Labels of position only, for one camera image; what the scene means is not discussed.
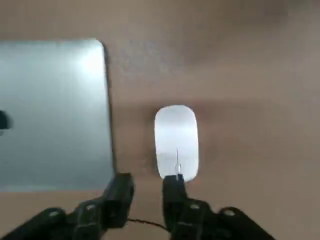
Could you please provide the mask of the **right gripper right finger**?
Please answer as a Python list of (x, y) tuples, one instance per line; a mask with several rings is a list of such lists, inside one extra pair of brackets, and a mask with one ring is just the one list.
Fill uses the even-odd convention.
[(190, 198), (181, 174), (162, 182), (162, 212), (171, 240), (273, 240), (236, 207), (214, 212), (206, 201)]

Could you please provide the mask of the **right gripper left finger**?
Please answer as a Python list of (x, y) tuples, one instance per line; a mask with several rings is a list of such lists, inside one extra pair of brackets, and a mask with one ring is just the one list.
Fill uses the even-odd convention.
[(47, 208), (4, 236), (3, 240), (100, 240), (109, 229), (123, 228), (134, 196), (129, 173), (116, 174), (101, 196), (81, 202), (72, 212)]

